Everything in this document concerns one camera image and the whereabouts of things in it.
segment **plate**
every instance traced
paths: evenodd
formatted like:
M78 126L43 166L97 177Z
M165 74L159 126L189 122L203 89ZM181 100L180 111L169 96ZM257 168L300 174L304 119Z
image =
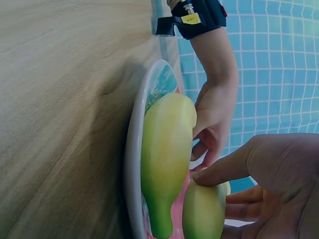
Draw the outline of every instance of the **plate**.
M141 192L141 147L144 116L158 99L171 92L179 93L176 77L166 61L158 60L143 78L135 99L126 142L124 188L135 239L154 239L151 233L147 205ZM181 229L181 213L188 179L187 175L183 190L171 207L174 231L170 239L184 238Z

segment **white plate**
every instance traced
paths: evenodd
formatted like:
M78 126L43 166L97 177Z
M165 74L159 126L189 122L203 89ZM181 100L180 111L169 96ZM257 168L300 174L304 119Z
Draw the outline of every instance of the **white plate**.
M146 73L136 96L126 142L124 188L135 239L153 238L149 233L148 212L141 192L144 115L156 100L171 92L179 92L176 77L166 61L158 60Z

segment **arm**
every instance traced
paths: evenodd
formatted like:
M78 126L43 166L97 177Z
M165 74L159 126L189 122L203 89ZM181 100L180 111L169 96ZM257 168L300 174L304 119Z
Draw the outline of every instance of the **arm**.
M191 44L207 74L211 86L238 87L238 69L224 27L193 38Z

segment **wood grain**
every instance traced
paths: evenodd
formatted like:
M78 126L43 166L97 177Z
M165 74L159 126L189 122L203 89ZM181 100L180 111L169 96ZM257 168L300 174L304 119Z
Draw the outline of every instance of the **wood grain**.
M154 12L150 0L0 1L0 239L132 238L122 167L134 97L157 59L180 79Z

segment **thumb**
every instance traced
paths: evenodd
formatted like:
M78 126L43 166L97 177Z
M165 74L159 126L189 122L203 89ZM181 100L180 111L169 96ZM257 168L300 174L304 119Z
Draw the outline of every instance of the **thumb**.
M228 156L217 160L208 168L193 173L194 181L199 185L215 186L227 181L249 176L246 161L250 145L244 145Z

